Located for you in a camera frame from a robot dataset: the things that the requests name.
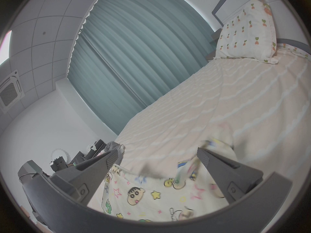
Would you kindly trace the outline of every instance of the yellow star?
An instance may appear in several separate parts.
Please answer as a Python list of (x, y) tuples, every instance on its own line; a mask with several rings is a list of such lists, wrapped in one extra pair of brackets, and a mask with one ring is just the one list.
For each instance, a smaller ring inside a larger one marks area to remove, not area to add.
[(151, 195), (153, 196), (153, 199), (156, 200), (156, 199), (160, 199), (160, 194), (161, 192), (156, 192), (156, 191), (153, 191), (151, 193)]

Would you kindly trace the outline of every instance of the pillow with heart print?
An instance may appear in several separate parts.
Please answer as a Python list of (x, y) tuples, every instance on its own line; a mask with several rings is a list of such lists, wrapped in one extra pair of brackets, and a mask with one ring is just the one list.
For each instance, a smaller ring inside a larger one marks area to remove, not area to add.
[(250, 0), (243, 10), (225, 23), (215, 59), (252, 58), (277, 63), (276, 33), (270, 5), (265, 0)]

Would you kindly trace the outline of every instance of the teal curtain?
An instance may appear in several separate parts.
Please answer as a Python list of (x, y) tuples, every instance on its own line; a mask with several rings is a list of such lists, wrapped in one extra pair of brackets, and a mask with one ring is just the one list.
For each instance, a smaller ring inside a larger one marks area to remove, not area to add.
[(184, 0), (98, 0), (76, 41), (68, 79), (116, 134), (206, 65), (208, 23)]

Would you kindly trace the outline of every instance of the black cable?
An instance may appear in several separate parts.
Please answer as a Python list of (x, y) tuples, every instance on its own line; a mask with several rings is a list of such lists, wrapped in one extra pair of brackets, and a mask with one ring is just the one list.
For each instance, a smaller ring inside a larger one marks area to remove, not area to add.
[(23, 176), (25, 176), (25, 175), (27, 175), (27, 174), (37, 174), (37, 173), (25, 173), (25, 174), (23, 174), (22, 176), (20, 176), (18, 180), (21, 182), (21, 177), (23, 177)]

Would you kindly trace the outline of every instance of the ceiling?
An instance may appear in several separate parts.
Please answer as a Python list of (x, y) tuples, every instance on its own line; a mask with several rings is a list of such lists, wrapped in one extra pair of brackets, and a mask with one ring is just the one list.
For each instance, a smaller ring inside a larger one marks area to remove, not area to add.
[(30, 0), (11, 27), (9, 59), (0, 81), (18, 70), (25, 97), (6, 114), (0, 112), (0, 135), (29, 105), (55, 90), (65, 77), (73, 40), (95, 0)]

